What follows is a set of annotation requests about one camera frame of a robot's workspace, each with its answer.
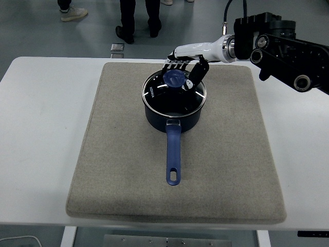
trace pot lid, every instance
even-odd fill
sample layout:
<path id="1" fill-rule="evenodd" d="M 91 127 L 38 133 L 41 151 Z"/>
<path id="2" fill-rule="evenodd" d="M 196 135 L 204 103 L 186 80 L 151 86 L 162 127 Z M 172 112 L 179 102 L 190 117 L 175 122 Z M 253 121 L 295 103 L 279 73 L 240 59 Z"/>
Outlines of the pot lid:
<path id="1" fill-rule="evenodd" d="M 198 111 L 205 103 L 206 88 L 202 82 L 191 88 L 188 76 L 188 71 L 176 69 L 149 76 L 142 88 L 145 105 L 165 117 L 188 116 Z"/>

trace cooking pot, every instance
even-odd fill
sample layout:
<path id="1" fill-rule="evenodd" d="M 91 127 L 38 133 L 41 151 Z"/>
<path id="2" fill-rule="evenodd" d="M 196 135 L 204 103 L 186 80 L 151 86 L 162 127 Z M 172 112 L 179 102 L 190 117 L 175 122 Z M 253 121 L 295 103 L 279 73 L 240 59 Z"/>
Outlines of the cooking pot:
<path id="1" fill-rule="evenodd" d="M 166 179 L 170 185 L 180 182 L 180 134 L 192 129 L 200 118 L 207 91 L 202 83 L 188 86 L 190 72 L 169 70 L 164 75 L 157 71 L 142 87 L 142 99 L 149 123 L 167 133 Z"/>

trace cable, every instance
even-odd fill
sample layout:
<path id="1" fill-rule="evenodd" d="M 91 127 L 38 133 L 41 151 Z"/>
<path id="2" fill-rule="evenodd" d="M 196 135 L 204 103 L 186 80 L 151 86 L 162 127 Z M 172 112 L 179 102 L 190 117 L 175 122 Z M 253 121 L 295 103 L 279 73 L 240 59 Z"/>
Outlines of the cable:
<path id="1" fill-rule="evenodd" d="M 227 20 L 227 11 L 228 11 L 228 7 L 230 7 L 230 4 L 231 4 L 232 1 L 233 1 L 233 0 L 229 0 L 229 1 L 227 2 L 227 5 L 226 5 L 225 11 L 224 11 L 224 22 L 226 22 L 226 20 Z"/>
<path id="2" fill-rule="evenodd" d="M 243 0 L 243 17 L 247 16 L 247 0 Z"/>
<path id="3" fill-rule="evenodd" d="M 232 1 L 233 0 L 229 0 L 226 4 L 226 8 L 224 11 L 224 22 L 227 21 L 227 11 Z M 247 0 L 243 0 L 243 17 L 247 17 Z"/>
<path id="4" fill-rule="evenodd" d="M 4 240 L 19 239 L 19 238 L 34 238 L 38 242 L 39 246 L 42 247 L 39 239 L 35 236 L 18 236 L 18 237 L 2 238 L 2 239 L 0 239 L 0 242 L 4 241 Z"/>

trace black shoe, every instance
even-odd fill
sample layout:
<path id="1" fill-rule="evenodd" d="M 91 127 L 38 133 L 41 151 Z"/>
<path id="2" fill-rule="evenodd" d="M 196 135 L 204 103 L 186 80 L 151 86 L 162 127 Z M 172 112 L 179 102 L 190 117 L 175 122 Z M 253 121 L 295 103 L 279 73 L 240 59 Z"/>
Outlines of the black shoe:
<path id="1" fill-rule="evenodd" d="M 150 24 L 149 24 L 149 27 L 150 27 L 150 36 L 151 36 L 152 38 L 156 38 L 156 37 L 158 37 L 159 31 L 160 31 L 161 28 L 162 28 L 161 21 L 159 20 L 159 23 L 158 23 L 157 26 L 153 26 L 153 25 L 150 25 Z"/>
<path id="2" fill-rule="evenodd" d="M 117 26 L 115 28 L 115 33 L 117 34 L 117 36 L 119 38 L 123 39 L 127 44 L 133 44 L 135 42 L 134 37 L 132 35 L 131 36 L 126 35 L 123 32 L 122 27 L 120 27 L 120 26 Z"/>

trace white table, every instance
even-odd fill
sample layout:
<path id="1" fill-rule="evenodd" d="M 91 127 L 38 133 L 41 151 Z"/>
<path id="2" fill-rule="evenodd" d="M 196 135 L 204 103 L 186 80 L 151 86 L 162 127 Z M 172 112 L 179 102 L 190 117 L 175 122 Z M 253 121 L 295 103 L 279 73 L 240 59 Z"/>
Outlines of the white table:
<path id="1" fill-rule="evenodd" d="M 162 60 L 15 59 L 0 83 L 0 223 L 113 227 L 329 229 L 329 96 L 297 93 L 271 77 L 254 82 L 279 175 L 287 219 L 275 225 L 146 224 L 77 219 L 65 203 L 106 62 Z"/>

